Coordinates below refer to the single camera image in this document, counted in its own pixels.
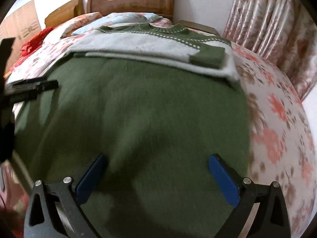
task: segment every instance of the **metal screw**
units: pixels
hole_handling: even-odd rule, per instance
[[[64,183],[70,183],[71,181],[72,181],[71,177],[65,177],[63,180]]]
[[[243,182],[244,182],[245,184],[250,184],[250,183],[251,183],[251,179],[249,179],[249,178],[244,178],[244,179],[243,179]]]
[[[279,184],[277,181],[274,181],[274,182],[273,182],[273,186],[274,186],[275,188],[278,188],[278,187],[280,186],[280,184]]]
[[[42,181],[41,180],[38,180],[35,182],[35,186],[40,186],[42,184]]]

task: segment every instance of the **blue gripper pad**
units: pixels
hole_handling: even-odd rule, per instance
[[[96,187],[105,172],[107,164],[107,157],[104,154],[100,154],[76,186],[76,201],[80,205],[85,204],[88,201],[93,189]]]
[[[209,157],[208,167],[227,203],[237,207],[240,201],[239,187],[237,187],[214,155]]]

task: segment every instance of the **satin curtain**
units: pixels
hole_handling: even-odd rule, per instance
[[[317,80],[317,27],[299,0],[234,0],[223,37],[274,63],[303,101]]]

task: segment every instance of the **light blue pillow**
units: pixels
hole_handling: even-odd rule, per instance
[[[113,12],[105,17],[97,19],[81,28],[75,30],[71,36],[76,36],[83,34],[87,31],[97,29],[101,26],[108,26],[117,23],[151,23],[156,19],[161,18],[160,16],[154,13],[147,13],[147,12]]]

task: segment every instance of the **sweater neckline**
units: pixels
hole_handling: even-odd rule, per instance
[[[176,32],[184,32],[187,30],[187,28],[183,27],[182,25],[180,24],[176,24],[174,25],[173,27],[171,28],[160,28],[160,27],[154,27],[150,24],[142,24],[139,26],[140,29],[144,30],[144,31],[148,31],[148,30],[151,30],[151,31],[154,31],[154,32],[160,32],[160,33],[176,33]]]

